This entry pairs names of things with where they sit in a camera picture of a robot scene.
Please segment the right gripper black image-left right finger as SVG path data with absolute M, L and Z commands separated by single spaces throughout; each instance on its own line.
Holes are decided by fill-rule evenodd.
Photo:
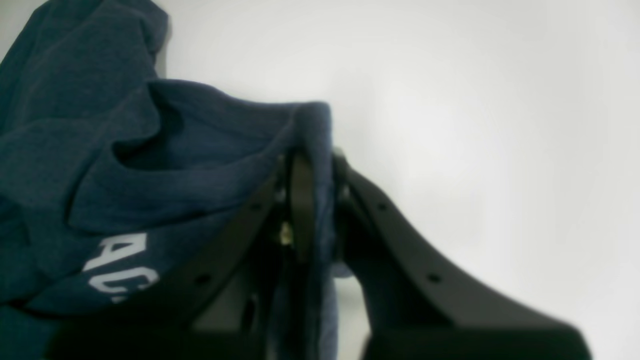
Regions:
M 334 260 L 358 281 L 364 360 L 590 360 L 580 331 L 473 277 L 333 151 Z

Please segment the right gripper black image-left left finger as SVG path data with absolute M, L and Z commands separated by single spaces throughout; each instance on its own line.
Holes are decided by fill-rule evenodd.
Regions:
M 313 360 L 307 349 L 314 176 L 303 150 L 185 264 L 149 289 L 68 322 L 52 360 Z

